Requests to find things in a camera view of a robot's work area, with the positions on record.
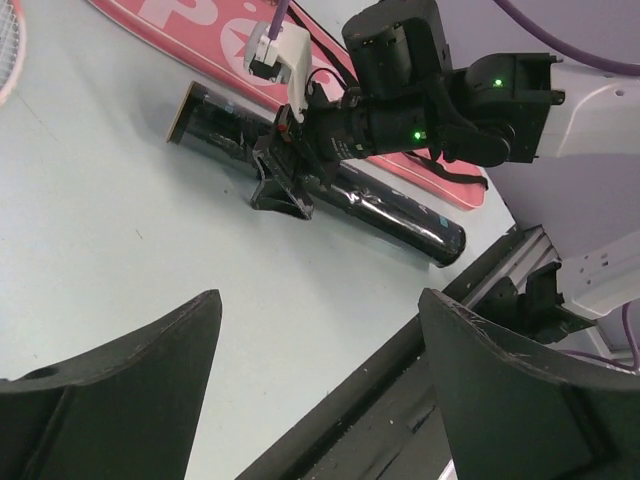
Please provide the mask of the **pink racket bag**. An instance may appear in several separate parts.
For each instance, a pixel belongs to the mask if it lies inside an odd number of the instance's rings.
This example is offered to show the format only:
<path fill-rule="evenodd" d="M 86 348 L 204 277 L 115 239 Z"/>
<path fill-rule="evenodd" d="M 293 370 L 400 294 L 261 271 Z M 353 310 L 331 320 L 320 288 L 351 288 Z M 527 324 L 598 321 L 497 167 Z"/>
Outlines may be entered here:
<path fill-rule="evenodd" d="M 280 57 L 283 67 L 267 79 L 249 71 L 245 48 L 257 25 L 268 27 L 275 1 L 96 1 L 101 13 L 142 41 L 271 112 L 286 103 L 306 107 L 311 85 L 329 100 L 342 97 L 353 66 L 342 47 L 296 1 L 273 47 L 286 38 L 297 45 Z M 489 182 L 483 171 L 461 161 L 433 160 L 428 151 L 375 155 L 368 163 L 400 177 L 449 204 L 472 211 L 481 207 Z"/>

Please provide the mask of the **black shuttlecock tube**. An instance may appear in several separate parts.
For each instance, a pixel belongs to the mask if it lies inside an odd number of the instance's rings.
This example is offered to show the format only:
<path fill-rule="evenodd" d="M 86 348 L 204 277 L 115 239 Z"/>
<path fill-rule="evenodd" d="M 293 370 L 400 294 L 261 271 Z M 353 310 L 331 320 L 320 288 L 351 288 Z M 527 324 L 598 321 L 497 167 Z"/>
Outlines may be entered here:
<path fill-rule="evenodd" d="M 168 142 L 256 178 L 251 207 L 311 219 L 321 200 L 425 254 L 443 268 L 465 250 L 464 228 L 346 163 L 314 165 L 273 123 L 193 81 L 167 134 Z"/>

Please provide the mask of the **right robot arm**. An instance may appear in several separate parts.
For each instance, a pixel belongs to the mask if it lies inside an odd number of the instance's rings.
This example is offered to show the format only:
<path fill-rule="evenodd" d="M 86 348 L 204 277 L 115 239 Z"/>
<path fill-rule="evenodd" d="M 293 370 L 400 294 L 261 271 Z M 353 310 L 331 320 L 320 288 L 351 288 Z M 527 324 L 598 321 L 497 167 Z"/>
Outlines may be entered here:
<path fill-rule="evenodd" d="M 343 27 L 349 63 L 334 66 L 343 94 L 330 100 L 314 81 L 316 38 L 280 2 L 244 57 L 249 73 L 288 89 L 248 150 L 260 179 L 253 208 L 308 219 L 321 198 L 443 267 L 464 250 L 464 230 L 349 161 L 399 154 L 440 172 L 452 161 L 492 168 L 637 154 L 638 67 L 560 41 L 510 2 L 501 8 L 547 51 L 495 53 L 456 69 L 435 2 L 367 7 Z"/>

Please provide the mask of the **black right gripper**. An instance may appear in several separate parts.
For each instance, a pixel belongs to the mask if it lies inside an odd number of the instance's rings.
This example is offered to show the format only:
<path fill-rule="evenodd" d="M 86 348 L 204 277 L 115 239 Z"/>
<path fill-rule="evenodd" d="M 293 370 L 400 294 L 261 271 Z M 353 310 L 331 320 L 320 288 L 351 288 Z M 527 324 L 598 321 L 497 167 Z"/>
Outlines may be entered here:
<path fill-rule="evenodd" d="M 349 183 L 339 135 L 346 126 L 350 93 L 331 101 L 313 82 L 307 99 L 303 123 L 287 102 L 252 146 L 259 180 L 250 199 L 254 210 L 310 220 L 314 204 L 307 192 L 344 189 Z"/>

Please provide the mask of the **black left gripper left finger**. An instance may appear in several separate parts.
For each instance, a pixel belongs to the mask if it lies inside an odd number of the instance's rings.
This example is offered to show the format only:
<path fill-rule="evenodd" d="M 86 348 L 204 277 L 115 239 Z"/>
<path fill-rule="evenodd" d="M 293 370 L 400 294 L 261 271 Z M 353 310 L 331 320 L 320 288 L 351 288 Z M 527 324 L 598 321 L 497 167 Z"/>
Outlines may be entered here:
<path fill-rule="evenodd" d="M 106 344 L 2 380 L 2 478 L 184 478 L 221 319 L 221 296 L 207 290 Z"/>

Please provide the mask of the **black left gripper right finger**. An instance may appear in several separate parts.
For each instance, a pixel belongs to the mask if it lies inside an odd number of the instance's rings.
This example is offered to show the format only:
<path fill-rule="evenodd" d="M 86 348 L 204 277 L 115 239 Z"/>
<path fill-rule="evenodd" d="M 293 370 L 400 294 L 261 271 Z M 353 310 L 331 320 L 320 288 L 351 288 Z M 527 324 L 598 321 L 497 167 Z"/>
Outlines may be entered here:
<path fill-rule="evenodd" d="M 564 355 L 438 290 L 419 318 L 460 479 L 636 479 L 639 378 Z"/>

